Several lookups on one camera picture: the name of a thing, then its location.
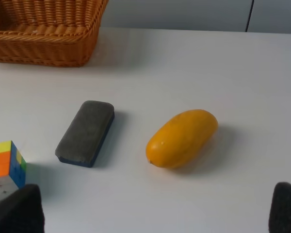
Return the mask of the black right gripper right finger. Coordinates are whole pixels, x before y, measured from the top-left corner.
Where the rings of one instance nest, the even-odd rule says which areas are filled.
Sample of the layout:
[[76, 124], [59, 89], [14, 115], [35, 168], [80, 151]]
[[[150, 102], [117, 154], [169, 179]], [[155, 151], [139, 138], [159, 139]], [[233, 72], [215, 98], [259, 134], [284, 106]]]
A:
[[291, 233], [291, 184], [279, 182], [274, 188], [269, 215], [270, 233]]

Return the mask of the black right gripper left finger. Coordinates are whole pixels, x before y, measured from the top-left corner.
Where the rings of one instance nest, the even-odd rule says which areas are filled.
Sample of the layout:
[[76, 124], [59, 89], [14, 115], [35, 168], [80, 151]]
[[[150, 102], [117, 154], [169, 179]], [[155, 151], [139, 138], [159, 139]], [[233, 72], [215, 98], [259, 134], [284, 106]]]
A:
[[45, 216], [39, 186], [27, 184], [0, 202], [0, 233], [43, 233]]

